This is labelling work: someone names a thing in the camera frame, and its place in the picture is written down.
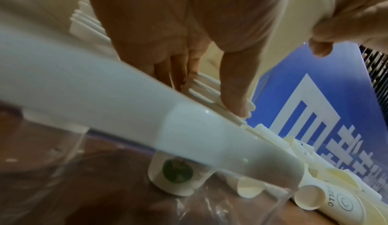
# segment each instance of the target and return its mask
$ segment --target brown table surface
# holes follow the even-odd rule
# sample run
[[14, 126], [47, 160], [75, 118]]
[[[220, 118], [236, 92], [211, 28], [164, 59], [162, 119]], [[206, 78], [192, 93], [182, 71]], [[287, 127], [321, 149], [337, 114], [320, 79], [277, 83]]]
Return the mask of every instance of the brown table surface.
[[[31, 173], [58, 170], [56, 163], [64, 161], [61, 146], [78, 140], [77, 135], [23, 121], [0, 106], [0, 182], [7, 183], [15, 176], [19, 181], [28, 180], [39, 176]], [[81, 141], [84, 147], [69, 161], [66, 172], [45, 179], [47, 192], [15, 224], [257, 224], [276, 202], [266, 193], [250, 200], [240, 198], [215, 176], [190, 197], [169, 195], [147, 178], [152, 151], [93, 133]], [[47, 153], [52, 156], [53, 149], [55, 157], [47, 163]], [[2, 190], [7, 200], [2, 199], [4, 194], [0, 190], [0, 223], [7, 205], [14, 208], [21, 204], [14, 201], [20, 199], [21, 193], [24, 199], [36, 193], [36, 190], [15, 191], [17, 185], [11, 186], [9, 190]], [[319, 212], [304, 211], [288, 201], [270, 224], [336, 223]]]

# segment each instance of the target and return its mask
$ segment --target green circular logo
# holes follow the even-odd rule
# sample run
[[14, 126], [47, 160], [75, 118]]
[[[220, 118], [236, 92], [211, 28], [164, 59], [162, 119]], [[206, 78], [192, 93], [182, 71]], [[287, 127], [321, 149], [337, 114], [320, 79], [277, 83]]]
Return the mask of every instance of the green circular logo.
[[170, 159], [163, 164], [163, 174], [172, 183], [183, 183], [193, 177], [193, 169], [185, 160]]

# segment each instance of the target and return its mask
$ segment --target smiley face logo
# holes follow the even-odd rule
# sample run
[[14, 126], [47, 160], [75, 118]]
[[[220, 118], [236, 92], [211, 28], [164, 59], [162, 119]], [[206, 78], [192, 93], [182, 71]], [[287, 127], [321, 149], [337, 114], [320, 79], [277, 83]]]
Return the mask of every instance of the smiley face logo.
[[346, 211], [352, 211], [353, 210], [353, 203], [352, 201], [346, 197], [343, 194], [338, 194], [337, 195], [337, 201], [340, 207]]

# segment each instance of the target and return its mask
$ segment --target wooden table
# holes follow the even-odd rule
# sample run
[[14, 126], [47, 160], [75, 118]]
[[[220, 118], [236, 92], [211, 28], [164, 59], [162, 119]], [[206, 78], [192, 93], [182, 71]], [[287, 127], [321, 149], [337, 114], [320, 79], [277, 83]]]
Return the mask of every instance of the wooden table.
[[[77, 141], [83, 148], [66, 149]], [[66, 160], [69, 153], [75, 154]], [[0, 183], [19, 181], [0, 190], [0, 223], [7, 206], [20, 207], [28, 198], [35, 201], [24, 209], [29, 212], [17, 219], [18, 225], [257, 224], [276, 203], [266, 193], [251, 200], [240, 198], [215, 176], [190, 197], [166, 194], [147, 178], [151, 156], [151, 150], [118, 139], [93, 133], [80, 137], [35, 125], [0, 107]], [[66, 161], [63, 171], [58, 163]], [[21, 180], [43, 184], [30, 187]], [[271, 224], [335, 223], [288, 201]]]

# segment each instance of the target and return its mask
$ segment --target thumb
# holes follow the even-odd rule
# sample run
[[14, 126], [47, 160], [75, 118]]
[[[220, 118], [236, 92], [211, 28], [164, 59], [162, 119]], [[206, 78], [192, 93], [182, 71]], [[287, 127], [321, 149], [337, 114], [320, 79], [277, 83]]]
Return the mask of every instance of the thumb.
[[240, 117], [247, 117], [247, 96], [259, 66], [257, 47], [224, 53], [220, 66], [221, 100], [226, 108]]
[[313, 39], [320, 42], [343, 42], [388, 36], [388, 2], [364, 11], [339, 14], [313, 29]]

